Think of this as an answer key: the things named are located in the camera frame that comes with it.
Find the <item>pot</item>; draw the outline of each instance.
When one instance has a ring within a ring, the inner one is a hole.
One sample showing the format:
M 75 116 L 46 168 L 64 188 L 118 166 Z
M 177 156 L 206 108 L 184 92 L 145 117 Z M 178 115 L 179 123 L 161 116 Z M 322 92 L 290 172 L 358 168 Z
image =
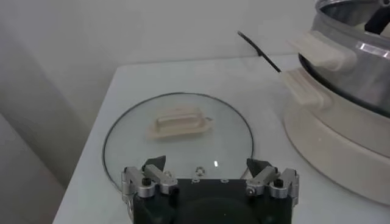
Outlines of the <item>pot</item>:
M 291 44 L 319 83 L 390 117 L 390 38 L 359 28 L 380 7 L 377 0 L 319 0 L 311 32 Z

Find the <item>white wall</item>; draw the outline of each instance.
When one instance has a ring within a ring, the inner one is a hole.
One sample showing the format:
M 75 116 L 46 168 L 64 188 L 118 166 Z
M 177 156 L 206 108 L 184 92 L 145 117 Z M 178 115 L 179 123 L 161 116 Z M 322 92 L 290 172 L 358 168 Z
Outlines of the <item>white wall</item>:
M 255 55 L 237 36 L 241 30 L 269 54 L 291 53 L 285 40 L 310 28 L 313 0 L 2 0 L 0 22 L 28 59 L 40 68 L 59 107 L 74 116 L 65 130 L 87 135 L 119 65 Z M 31 86 L 24 86 L 30 91 Z M 42 96 L 51 99 L 51 94 Z M 23 97 L 18 103 L 28 101 Z M 8 103 L 7 109 L 16 107 Z M 35 119 L 36 111 L 19 112 Z M 7 119 L 19 119 L 8 113 Z M 29 135 L 30 125 L 18 131 Z M 40 157 L 57 151 L 37 152 Z M 72 169 L 60 170 L 68 180 Z
M 50 224 L 64 188 L 0 114 L 0 222 Z

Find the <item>white countertop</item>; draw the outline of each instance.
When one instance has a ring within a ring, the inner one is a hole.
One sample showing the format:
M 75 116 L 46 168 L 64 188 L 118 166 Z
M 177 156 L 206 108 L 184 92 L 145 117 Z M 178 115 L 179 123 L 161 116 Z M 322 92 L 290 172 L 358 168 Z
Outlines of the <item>white countertop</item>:
M 271 57 L 282 69 L 299 66 L 296 55 Z M 293 223 L 390 223 L 390 208 L 357 196 L 314 170 L 293 148 L 283 128 L 290 99 L 263 58 L 233 58 L 130 65 L 118 68 L 54 224 L 130 223 L 126 206 L 105 176 L 101 152 L 114 121 L 132 105 L 170 92 L 204 93 L 237 108 L 255 136 L 255 158 L 300 174 Z

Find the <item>pot lid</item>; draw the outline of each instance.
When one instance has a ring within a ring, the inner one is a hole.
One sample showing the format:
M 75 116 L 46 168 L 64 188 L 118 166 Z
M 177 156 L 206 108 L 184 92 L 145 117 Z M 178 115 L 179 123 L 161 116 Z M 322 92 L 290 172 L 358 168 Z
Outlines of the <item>pot lid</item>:
M 245 118 L 208 95 L 169 93 L 128 109 L 104 142 L 105 172 L 119 190 L 125 167 L 140 169 L 166 156 L 165 172 L 175 178 L 239 179 L 254 141 Z

